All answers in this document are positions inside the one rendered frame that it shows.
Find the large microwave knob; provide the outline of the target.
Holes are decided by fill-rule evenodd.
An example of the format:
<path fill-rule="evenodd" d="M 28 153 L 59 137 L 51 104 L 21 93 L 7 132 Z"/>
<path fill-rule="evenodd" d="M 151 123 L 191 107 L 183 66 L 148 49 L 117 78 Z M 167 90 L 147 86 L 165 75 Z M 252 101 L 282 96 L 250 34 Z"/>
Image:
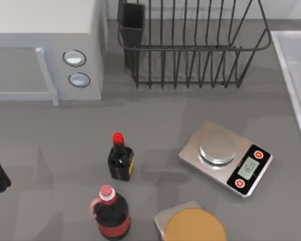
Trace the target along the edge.
<path fill-rule="evenodd" d="M 80 67 L 86 63 L 86 56 L 83 52 L 79 50 L 66 51 L 62 55 L 63 61 L 72 67 Z"/>

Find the black cutlery holder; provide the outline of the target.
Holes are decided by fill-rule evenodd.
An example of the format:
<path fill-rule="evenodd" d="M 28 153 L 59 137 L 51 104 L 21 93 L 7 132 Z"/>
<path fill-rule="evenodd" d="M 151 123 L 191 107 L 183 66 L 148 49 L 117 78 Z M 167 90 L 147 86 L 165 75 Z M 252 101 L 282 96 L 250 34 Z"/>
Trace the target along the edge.
<path fill-rule="evenodd" d="M 133 70 L 145 26 L 145 5 L 118 0 L 117 20 L 123 40 L 125 67 Z"/>

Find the small microwave knob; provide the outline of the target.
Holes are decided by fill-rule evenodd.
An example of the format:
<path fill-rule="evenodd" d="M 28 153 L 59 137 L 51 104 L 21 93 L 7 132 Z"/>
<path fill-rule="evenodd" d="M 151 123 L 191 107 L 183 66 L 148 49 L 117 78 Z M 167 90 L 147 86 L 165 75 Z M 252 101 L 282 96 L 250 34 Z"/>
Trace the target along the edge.
<path fill-rule="evenodd" d="M 85 88 L 91 82 L 90 77 L 82 72 L 69 75 L 68 81 L 72 86 L 77 88 Z"/>

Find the silver kitchen scale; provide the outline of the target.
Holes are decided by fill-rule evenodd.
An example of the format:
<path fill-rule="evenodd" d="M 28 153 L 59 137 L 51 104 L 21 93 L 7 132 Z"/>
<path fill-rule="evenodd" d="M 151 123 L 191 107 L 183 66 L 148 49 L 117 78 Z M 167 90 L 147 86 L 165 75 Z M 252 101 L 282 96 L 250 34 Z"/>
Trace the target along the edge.
<path fill-rule="evenodd" d="M 190 136 L 179 157 L 242 198 L 253 193 L 273 159 L 261 146 L 211 120 Z"/>

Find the dark bottle with red cap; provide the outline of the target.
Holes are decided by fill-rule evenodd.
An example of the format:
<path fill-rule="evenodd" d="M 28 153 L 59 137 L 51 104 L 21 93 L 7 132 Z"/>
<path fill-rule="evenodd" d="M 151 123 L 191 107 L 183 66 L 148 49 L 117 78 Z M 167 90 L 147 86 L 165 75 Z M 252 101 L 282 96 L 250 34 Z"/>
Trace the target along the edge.
<path fill-rule="evenodd" d="M 124 142 L 121 132 L 112 136 L 113 146 L 108 155 L 108 167 L 111 177 L 120 181 L 129 181 L 134 166 L 134 152 Z"/>

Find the dark jug with pink cap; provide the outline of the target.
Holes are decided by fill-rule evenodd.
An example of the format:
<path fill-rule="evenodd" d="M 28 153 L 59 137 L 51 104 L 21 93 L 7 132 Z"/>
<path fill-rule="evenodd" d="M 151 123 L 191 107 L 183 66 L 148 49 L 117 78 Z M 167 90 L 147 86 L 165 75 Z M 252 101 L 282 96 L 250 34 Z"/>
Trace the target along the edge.
<path fill-rule="evenodd" d="M 89 212 L 106 239 L 119 241 L 128 234 L 131 224 L 128 203 L 112 186 L 101 186 L 98 197 L 89 205 Z"/>

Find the pale microwave oven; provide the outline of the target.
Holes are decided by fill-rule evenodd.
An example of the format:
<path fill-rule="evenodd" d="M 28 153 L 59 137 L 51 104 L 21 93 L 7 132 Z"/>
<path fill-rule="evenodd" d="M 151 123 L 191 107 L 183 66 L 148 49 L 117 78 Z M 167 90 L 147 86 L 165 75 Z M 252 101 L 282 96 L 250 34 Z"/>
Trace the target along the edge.
<path fill-rule="evenodd" d="M 102 96 L 108 26 L 105 0 L 0 0 L 0 101 L 51 101 L 34 49 L 41 47 L 61 101 L 99 101 Z M 80 67 L 62 55 L 79 50 Z M 85 88 L 68 77 L 90 77 Z"/>

